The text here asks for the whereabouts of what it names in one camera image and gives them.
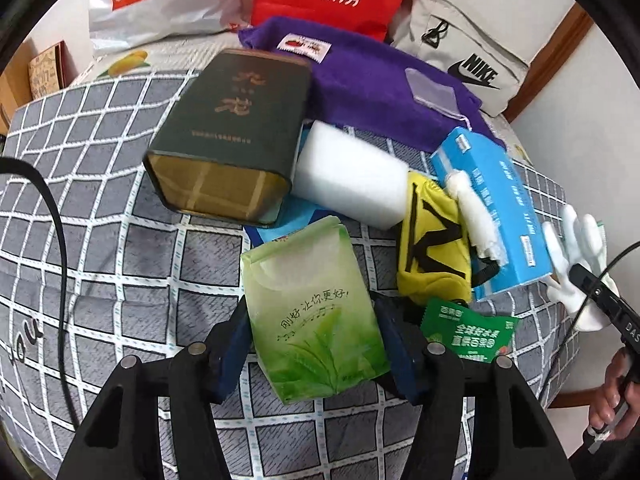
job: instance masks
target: yellow pouch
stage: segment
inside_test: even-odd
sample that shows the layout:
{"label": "yellow pouch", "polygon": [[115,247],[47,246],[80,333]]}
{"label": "yellow pouch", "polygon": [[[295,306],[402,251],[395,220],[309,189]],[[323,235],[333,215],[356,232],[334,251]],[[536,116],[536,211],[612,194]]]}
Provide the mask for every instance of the yellow pouch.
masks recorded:
{"label": "yellow pouch", "polygon": [[419,305],[431,298],[471,301],[468,234],[455,200],[436,182],[409,172],[407,217],[398,253],[398,290]]}

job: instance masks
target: blue box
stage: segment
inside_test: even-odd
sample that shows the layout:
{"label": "blue box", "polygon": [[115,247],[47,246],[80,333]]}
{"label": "blue box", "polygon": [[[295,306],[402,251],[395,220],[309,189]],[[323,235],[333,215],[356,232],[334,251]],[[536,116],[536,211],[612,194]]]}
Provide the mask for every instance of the blue box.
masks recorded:
{"label": "blue box", "polygon": [[474,289],[476,300],[551,274],[540,222],[506,152],[487,137],[456,128],[431,155],[441,184],[447,171],[463,170],[498,225],[508,263]]}

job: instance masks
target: purple towel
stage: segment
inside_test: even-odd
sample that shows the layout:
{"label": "purple towel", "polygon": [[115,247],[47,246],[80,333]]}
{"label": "purple towel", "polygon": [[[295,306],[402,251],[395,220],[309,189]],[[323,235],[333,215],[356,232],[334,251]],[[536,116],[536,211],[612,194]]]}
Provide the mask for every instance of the purple towel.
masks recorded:
{"label": "purple towel", "polygon": [[289,52],[277,49],[287,34],[299,34],[332,45],[322,63],[311,61],[314,81],[307,107],[309,119],[348,124],[433,152],[451,130],[462,124],[414,101],[404,74],[404,69],[411,67],[436,83],[453,87],[460,113],[469,119],[473,130],[504,147],[480,115],[480,100],[460,81],[385,43],[328,25],[282,16],[241,30],[238,36],[245,47],[287,55]]}

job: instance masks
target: metal screw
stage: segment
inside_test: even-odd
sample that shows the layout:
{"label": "metal screw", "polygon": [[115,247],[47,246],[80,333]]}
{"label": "metal screw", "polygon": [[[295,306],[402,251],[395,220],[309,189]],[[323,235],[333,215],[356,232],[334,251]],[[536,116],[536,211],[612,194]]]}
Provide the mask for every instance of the metal screw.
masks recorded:
{"label": "metal screw", "polygon": [[447,351],[442,343],[438,343],[436,341],[434,341],[433,343],[429,343],[429,345],[427,346],[427,350],[430,354],[433,355],[442,355]]}
{"label": "metal screw", "polygon": [[192,343],[189,346],[189,353],[191,355],[201,355],[201,354],[204,354],[206,349],[207,349],[207,345],[205,345],[204,343]]}
{"label": "metal screw", "polygon": [[500,368],[504,368],[505,370],[513,366],[513,361],[509,359],[506,355],[498,356],[495,362]]}
{"label": "metal screw", "polygon": [[128,368],[133,368],[138,362],[138,358],[135,355],[128,355],[122,358],[120,361],[120,366],[122,366],[125,370]]}

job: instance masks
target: green wrapper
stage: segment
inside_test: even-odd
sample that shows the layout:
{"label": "green wrapper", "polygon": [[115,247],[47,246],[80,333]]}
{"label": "green wrapper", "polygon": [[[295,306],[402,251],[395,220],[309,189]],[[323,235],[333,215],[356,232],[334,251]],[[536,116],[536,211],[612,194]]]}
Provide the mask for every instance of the green wrapper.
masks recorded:
{"label": "green wrapper", "polygon": [[429,341],[438,341],[460,357],[489,362],[508,351],[517,317],[486,317],[449,301],[433,298],[427,303],[420,330]]}
{"label": "green wrapper", "polygon": [[338,218],[261,245],[241,261],[258,362],[282,402],[329,397],[389,370]]}

